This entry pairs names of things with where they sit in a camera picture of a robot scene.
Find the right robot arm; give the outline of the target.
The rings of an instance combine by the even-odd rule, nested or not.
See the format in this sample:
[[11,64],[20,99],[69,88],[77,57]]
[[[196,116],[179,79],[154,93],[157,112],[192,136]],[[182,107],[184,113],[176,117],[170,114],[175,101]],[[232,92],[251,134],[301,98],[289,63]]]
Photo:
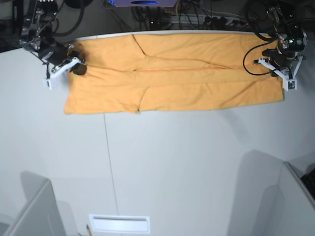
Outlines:
[[66,32],[54,32],[52,23],[57,20],[59,7],[55,0],[31,0],[21,29],[19,44],[46,66],[47,79],[58,73],[72,72],[84,75],[87,71],[82,53],[72,44],[61,44],[56,37],[73,33],[80,25],[84,12],[84,1],[78,1],[80,13],[74,26]]

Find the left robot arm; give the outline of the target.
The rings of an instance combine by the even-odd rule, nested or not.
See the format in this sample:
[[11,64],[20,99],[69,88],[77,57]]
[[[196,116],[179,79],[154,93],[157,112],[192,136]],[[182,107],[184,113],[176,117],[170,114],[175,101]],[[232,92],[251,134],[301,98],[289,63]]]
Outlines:
[[294,60],[306,49],[308,37],[295,18],[295,7],[292,4],[276,0],[269,3],[266,13],[271,20],[272,30],[266,42],[275,42],[274,49],[263,52],[269,62],[276,68],[289,68]]

